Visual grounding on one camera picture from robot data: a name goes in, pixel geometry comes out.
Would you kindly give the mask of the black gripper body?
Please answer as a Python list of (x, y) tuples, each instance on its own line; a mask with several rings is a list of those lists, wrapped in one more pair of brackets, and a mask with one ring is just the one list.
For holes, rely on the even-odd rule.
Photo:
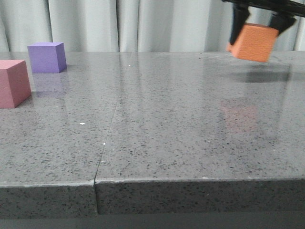
[(305, 5), (292, 0), (223, 0), (223, 2), (243, 4), (264, 10), (286, 13), (293, 16), (305, 16)]

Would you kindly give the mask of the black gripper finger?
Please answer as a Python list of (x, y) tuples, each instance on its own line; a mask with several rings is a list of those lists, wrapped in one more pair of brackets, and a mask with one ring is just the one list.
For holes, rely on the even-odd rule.
[(237, 40), (246, 20), (250, 16), (248, 5), (246, 4), (234, 4), (233, 5), (233, 24), (229, 43), (234, 45)]
[(271, 16), (269, 27), (277, 30), (277, 36), (280, 36), (284, 31), (293, 26), (295, 22), (296, 19), (291, 15), (283, 13), (274, 13)]

